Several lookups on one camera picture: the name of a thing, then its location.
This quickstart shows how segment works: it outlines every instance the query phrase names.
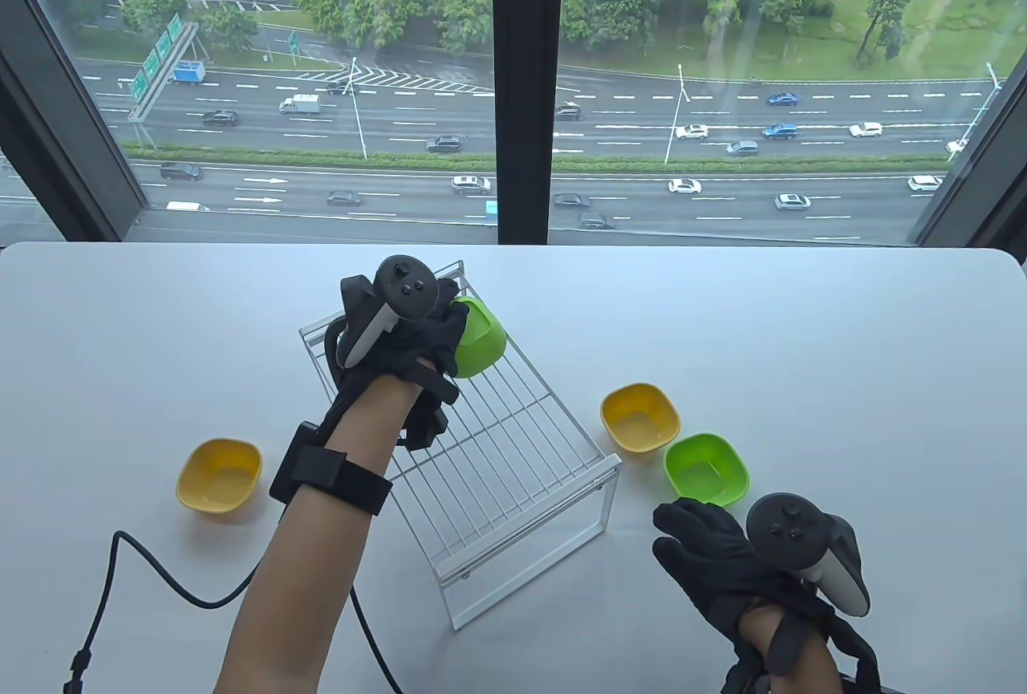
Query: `black glove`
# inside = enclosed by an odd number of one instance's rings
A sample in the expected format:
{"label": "black glove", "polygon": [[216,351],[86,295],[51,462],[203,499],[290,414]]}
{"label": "black glove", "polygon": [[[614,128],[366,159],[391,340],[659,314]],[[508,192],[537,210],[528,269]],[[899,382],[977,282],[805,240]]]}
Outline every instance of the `black glove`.
{"label": "black glove", "polygon": [[[825,639],[829,637],[834,609],[795,576],[761,561],[741,527],[722,507],[678,499],[656,507],[652,523],[670,534],[652,543],[659,565],[688,594],[705,620],[734,646],[738,663],[728,672],[724,694],[749,690],[767,670],[787,674],[811,629]],[[766,660],[738,634],[741,614],[759,603],[775,604],[786,612]],[[781,632],[786,627],[792,627],[792,631]]]}
{"label": "black glove", "polygon": [[[354,368],[344,369],[336,359],[339,337],[345,331],[345,320],[331,323],[325,333],[325,354],[338,394],[317,429],[320,445],[325,445],[338,426],[342,415],[364,394],[372,381],[391,374],[423,388],[404,423],[407,439],[401,440],[414,451],[427,448],[446,429],[442,403],[452,404],[460,391],[443,378],[455,376],[456,348],[463,338],[467,306],[453,303],[459,286],[452,279],[439,280],[439,301],[422,320],[400,320],[389,333],[383,333]],[[419,359],[429,360],[432,371]]]}

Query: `blue car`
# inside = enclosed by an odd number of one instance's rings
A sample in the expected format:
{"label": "blue car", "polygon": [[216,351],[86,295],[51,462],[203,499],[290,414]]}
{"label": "blue car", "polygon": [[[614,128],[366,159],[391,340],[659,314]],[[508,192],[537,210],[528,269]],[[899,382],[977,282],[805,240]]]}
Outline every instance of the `blue car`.
{"label": "blue car", "polygon": [[767,103],[771,106],[798,106],[799,97],[794,92],[778,92],[775,95],[770,95]]}

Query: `wire rack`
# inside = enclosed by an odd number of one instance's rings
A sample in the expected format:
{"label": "wire rack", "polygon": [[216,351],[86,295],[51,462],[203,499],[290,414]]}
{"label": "wire rack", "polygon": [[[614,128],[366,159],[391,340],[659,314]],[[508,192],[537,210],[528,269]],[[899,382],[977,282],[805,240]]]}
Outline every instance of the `wire rack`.
{"label": "wire rack", "polygon": [[[478,298],[462,262],[435,275]],[[300,330],[330,398],[325,331],[341,316]],[[620,469],[514,339],[494,365],[457,383],[447,431],[426,451],[397,450],[388,470],[455,629],[604,531]]]}

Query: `green road sign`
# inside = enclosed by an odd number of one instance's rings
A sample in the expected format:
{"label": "green road sign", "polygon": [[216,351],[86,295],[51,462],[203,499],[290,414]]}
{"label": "green road sign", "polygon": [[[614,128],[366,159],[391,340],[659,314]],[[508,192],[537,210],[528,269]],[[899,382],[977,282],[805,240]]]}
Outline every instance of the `green road sign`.
{"label": "green road sign", "polygon": [[150,52],[143,61],[143,71],[146,72],[146,78],[153,81],[157,77],[157,72],[160,71],[160,61],[157,60],[157,52]]}
{"label": "green road sign", "polygon": [[157,54],[160,60],[163,61],[167,56],[168,52],[172,51],[172,37],[168,36],[167,31],[160,35],[157,40]]}
{"label": "green road sign", "polygon": [[174,42],[177,42],[179,37],[182,36],[182,18],[178,12],[175,13],[172,22],[167,24],[167,33],[170,34],[172,41]]}
{"label": "green road sign", "polygon": [[146,81],[146,74],[140,71],[136,78],[131,80],[131,97],[135,99],[136,103],[143,100],[143,95],[146,93],[146,89],[149,86],[149,82]]}

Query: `forearm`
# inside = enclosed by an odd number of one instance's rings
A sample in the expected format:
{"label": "forearm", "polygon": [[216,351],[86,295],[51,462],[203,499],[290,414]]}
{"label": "forearm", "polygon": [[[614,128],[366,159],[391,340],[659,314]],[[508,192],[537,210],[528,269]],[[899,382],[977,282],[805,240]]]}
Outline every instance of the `forearm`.
{"label": "forearm", "polygon": [[[384,475],[419,392],[382,376],[345,412],[327,448]],[[216,694],[316,691],[370,527],[367,512],[298,489],[239,608]]]}
{"label": "forearm", "polygon": [[[783,616],[783,610],[776,606],[754,609],[741,617],[738,631],[766,657]],[[770,677],[770,691],[772,694],[842,694],[838,666],[824,639],[811,632],[792,672]]]}

